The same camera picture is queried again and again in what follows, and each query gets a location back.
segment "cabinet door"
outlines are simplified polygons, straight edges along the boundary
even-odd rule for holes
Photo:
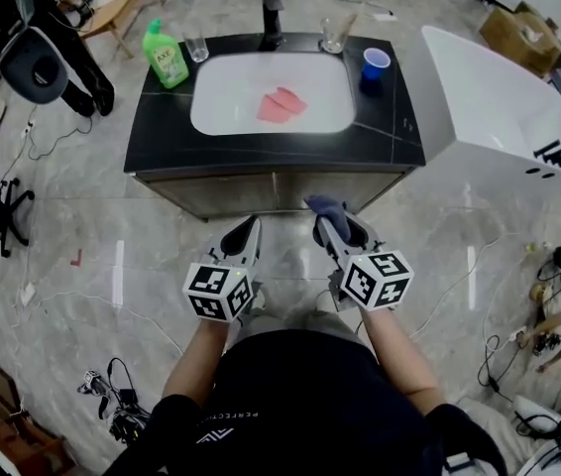
[[[357,213],[400,176],[400,173],[278,173],[279,209],[304,209],[305,197],[326,194],[346,201],[347,209]]]
[[[277,209],[272,174],[153,180],[149,186],[202,218]]]

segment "jeans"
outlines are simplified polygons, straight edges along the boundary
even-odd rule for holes
[[[243,321],[243,327],[239,330],[232,344],[233,346],[252,335],[280,331],[282,329],[318,331],[364,345],[358,335],[340,317],[331,312],[311,310],[307,313],[300,312],[288,319],[280,319],[279,317],[272,317],[266,314],[264,310],[253,308],[250,313],[241,315],[240,319]]]
[[[95,62],[77,31],[72,29],[71,23],[54,2],[38,0],[30,25],[40,28],[50,38],[94,98],[101,98],[103,92],[113,92],[113,85]],[[71,109],[78,113],[81,112],[84,104],[93,105],[91,96],[71,81],[67,84],[61,97]]]

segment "black t-shirt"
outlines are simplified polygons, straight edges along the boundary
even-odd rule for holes
[[[367,347],[284,330],[230,349],[203,410],[183,396],[159,402],[138,441],[106,474],[154,474],[163,466],[169,474],[189,472],[182,467],[254,472],[255,458],[268,460],[257,465],[267,473],[361,457],[379,460],[385,474],[425,475],[441,474],[445,458],[463,452],[506,474],[492,439],[465,413],[443,405],[422,416]]]

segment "grey cloth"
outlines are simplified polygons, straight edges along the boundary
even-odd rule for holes
[[[349,243],[351,228],[344,211],[344,206],[339,201],[328,195],[311,195],[304,199],[309,209],[316,215],[327,217],[335,228],[342,241]]]
[[[253,335],[281,331],[283,329],[318,331],[364,345],[360,337],[340,320],[340,317],[331,312],[311,310],[309,312],[300,312],[287,319],[281,319],[268,315],[262,309],[253,308],[250,313],[243,314],[240,319],[243,321],[243,327],[239,330],[232,346]]]

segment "clear glass cup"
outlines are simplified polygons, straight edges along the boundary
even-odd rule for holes
[[[194,61],[202,63],[208,58],[208,47],[205,45],[205,39],[200,32],[184,31],[183,41]]]
[[[322,25],[322,49],[327,53],[338,54],[344,50],[344,44],[349,37],[350,17],[325,18]]]

